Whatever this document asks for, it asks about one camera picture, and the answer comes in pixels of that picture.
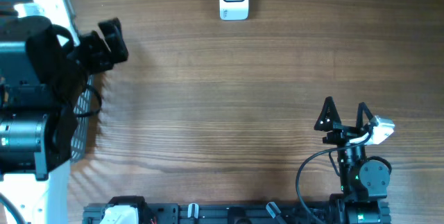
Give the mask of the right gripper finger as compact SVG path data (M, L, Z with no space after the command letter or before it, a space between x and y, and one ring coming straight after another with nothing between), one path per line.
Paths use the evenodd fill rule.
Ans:
M356 128L360 129L364 126L364 115L366 115L368 120L372 120L374 117L367 105L364 102L361 102L357 109Z
M315 122L314 130L317 131L332 131L336 125L341 125L341 118L337 112L334 100L328 96L323 104L321 113Z

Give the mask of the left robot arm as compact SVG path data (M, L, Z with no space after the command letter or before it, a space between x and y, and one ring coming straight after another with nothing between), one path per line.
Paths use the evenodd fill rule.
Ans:
M128 59L121 22L80 35L69 0L1 0L1 203L9 223L66 223L80 96Z

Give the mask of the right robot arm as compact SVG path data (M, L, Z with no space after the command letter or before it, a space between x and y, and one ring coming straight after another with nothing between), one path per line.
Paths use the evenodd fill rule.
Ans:
M326 132L323 143L335 146L334 169L341 184L341 193L330 196L323 222L389 223L387 205L381 200L387 197L392 167L382 157L368 156L365 147L388 139L395 130L393 120L372 114L365 103L360 103L356 124L345 126L333 98L328 96L314 130Z

